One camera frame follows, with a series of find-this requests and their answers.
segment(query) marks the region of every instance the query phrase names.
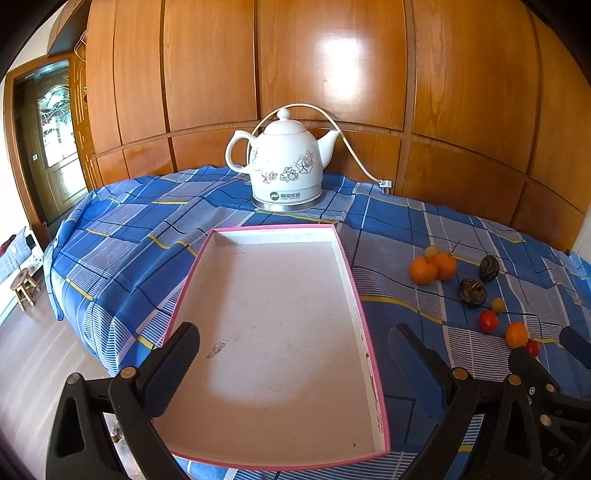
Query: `dried fig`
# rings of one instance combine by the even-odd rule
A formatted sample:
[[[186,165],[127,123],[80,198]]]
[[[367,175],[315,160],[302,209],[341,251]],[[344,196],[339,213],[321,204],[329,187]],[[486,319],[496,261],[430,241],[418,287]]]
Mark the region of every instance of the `dried fig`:
[[[487,255],[480,262],[480,279],[484,282],[494,280],[496,276],[499,274],[500,269],[501,266],[499,265],[499,261],[492,255]]]
[[[460,282],[460,298],[469,306],[477,307],[486,301],[486,288],[480,280],[464,278]]]

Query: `metal base ring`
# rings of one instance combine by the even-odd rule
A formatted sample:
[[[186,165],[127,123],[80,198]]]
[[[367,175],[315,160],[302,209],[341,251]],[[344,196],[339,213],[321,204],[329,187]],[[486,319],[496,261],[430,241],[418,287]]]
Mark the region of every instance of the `metal base ring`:
[[[314,205],[318,205],[322,201],[322,197],[323,195],[320,194],[315,199],[300,203],[299,205],[261,202],[254,197],[252,198],[252,203],[254,203],[255,207],[266,210],[267,212],[298,212],[299,210],[306,210],[307,208],[312,208]]]

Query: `wooden floor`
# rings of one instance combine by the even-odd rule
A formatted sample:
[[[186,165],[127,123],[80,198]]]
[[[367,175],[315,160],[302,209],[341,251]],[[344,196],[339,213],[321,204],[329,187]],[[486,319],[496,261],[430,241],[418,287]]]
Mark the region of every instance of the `wooden floor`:
[[[35,276],[39,284],[43,277]],[[70,324],[53,316],[47,292],[36,305],[18,306],[0,326],[0,430],[39,480],[45,478],[47,443],[66,377],[107,372],[78,339]]]

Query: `cherry tomato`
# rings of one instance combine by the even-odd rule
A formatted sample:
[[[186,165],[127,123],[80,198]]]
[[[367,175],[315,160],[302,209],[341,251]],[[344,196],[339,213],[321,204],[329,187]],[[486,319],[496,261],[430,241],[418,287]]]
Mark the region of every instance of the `cherry tomato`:
[[[532,357],[537,357],[540,354],[540,346],[535,340],[528,340],[525,344],[525,349]]]
[[[495,312],[485,310],[478,317],[478,323],[480,328],[486,333],[492,333],[499,327],[499,319],[495,315]]]

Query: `floral pattern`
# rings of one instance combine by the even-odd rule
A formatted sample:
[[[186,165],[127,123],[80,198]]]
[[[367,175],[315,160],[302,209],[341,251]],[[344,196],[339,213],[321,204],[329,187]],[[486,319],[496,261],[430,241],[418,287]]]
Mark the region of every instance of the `floral pattern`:
[[[296,172],[294,167],[285,167],[283,169],[283,173],[279,176],[279,179],[282,181],[292,181],[297,180],[299,177],[298,173]]]
[[[270,171],[269,173],[261,173],[261,177],[264,183],[271,183],[271,180],[275,180],[277,178],[277,173],[274,171]]]
[[[251,159],[249,164],[251,165],[254,171],[261,171],[263,168],[263,164],[261,161],[256,161],[256,156],[258,155],[258,148],[253,148],[251,151]]]
[[[295,166],[300,173],[310,173],[314,168],[314,154],[307,150],[305,155],[300,155],[300,158],[295,162]]]

